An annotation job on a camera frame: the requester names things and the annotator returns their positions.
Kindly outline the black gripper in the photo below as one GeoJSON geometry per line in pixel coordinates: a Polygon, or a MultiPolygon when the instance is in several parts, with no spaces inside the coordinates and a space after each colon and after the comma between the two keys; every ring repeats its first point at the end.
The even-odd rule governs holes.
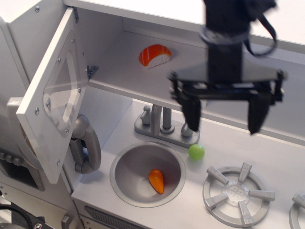
{"type": "Polygon", "coordinates": [[[201,100],[247,101],[248,130],[258,133],[269,106],[282,101],[287,72],[248,60],[242,46],[209,47],[206,60],[173,71],[171,96],[182,105],[188,127],[198,131],[201,100]]]}

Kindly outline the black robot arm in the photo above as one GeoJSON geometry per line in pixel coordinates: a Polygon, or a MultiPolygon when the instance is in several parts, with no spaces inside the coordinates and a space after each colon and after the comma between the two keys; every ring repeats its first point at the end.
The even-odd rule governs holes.
{"type": "Polygon", "coordinates": [[[207,45],[207,61],[172,72],[172,98],[182,107],[189,128],[197,131],[202,100],[245,100],[248,130],[260,131],[269,107],[283,99],[282,70],[246,60],[243,48],[251,50],[251,22],[260,21],[273,39],[276,32],[264,13],[275,7],[273,0],[207,0],[206,23],[200,32],[207,45]]]}

